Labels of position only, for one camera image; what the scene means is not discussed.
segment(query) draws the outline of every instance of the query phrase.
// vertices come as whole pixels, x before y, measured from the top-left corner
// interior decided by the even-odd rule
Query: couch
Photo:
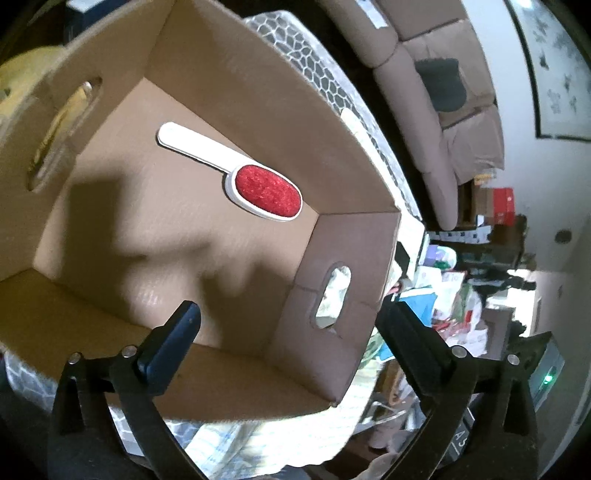
[[[458,185],[504,168],[501,119],[478,38],[460,0],[317,0],[373,70],[421,173],[440,227],[458,221]],[[416,62],[457,59],[461,108],[436,111]]]

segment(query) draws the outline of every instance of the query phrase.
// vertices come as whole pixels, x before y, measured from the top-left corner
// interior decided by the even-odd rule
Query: white handle
[[[256,162],[221,143],[182,127],[174,122],[162,125],[157,134],[158,143],[188,157],[226,173]]]

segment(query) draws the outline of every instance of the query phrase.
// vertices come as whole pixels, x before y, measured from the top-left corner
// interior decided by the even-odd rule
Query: box handle hole
[[[100,78],[82,83],[55,115],[29,167],[27,178],[29,191],[36,189],[46,177],[55,153],[96,99],[101,83]]]
[[[319,328],[332,327],[343,309],[345,295],[351,284],[351,270],[347,265],[333,269],[318,305],[314,321]]]

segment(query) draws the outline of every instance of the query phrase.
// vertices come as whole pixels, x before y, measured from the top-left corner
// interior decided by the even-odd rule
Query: red velvet pad
[[[282,217],[300,211],[299,192],[285,179],[256,165],[246,165],[236,174],[238,193],[253,205]]]

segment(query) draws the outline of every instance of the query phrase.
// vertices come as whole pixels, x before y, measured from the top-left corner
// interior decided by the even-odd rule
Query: yellow object
[[[0,65],[0,127],[63,51],[64,47],[40,47]]]
[[[480,173],[474,177],[474,185],[482,187],[489,183],[491,180],[494,180],[496,175],[493,173]]]
[[[92,99],[96,97],[96,91],[99,86],[100,79],[84,82],[56,113],[29,167],[29,190],[34,190],[41,183],[51,164],[50,160],[46,161],[46,157],[51,152],[52,146],[59,145],[66,138],[67,133],[76,121],[82,117],[82,114],[90,105]]]

